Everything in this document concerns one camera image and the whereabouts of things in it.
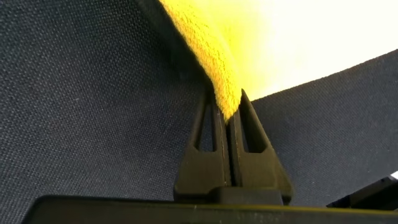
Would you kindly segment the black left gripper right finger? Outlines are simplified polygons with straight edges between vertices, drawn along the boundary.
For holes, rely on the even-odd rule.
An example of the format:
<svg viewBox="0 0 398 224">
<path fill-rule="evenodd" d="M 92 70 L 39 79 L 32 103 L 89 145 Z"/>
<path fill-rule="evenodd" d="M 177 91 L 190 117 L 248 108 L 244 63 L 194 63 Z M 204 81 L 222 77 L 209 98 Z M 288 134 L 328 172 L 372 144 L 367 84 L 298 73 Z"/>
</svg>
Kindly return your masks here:
<svg viewBox="0 0 398 224">
<path fill-rule="evenodd" d="M 289 205 L 293 186 L 246 92 L 228 121 L 228 149 L 233 185 L 257 201 Z"/>
</svg>

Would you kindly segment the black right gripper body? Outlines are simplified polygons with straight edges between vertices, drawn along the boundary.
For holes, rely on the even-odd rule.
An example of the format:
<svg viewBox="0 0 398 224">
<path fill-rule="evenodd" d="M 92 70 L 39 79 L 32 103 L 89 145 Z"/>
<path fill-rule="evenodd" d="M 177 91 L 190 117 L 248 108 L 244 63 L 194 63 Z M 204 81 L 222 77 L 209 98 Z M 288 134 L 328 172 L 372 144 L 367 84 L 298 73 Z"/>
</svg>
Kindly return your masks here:
<svg viewBox="0 0 398 224">
<path fill-rule="evenodd" d="M 397 179 L 388 176 L 327 205 L 328 208 L 397 210 Z"/>
</svg>

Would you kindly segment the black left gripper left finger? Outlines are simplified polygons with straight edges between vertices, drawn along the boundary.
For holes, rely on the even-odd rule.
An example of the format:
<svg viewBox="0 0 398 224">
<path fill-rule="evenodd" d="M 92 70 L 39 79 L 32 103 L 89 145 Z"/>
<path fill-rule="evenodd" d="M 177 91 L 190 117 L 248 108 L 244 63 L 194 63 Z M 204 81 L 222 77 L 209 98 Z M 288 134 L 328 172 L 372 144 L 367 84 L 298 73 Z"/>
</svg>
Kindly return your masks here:
<svg viewBox="0 0 398 224">
<path fill-rule="evenodd" d="M 211 113 L 213 150 L 200 149 L 206 107 Z M 206 90 L 198 102 L 190 137 L 174 184 L 176 202 L 209 202 L 211 193 L 231 185 L 228 143 L 222 112 L 214 94 Z"/>
</svg>

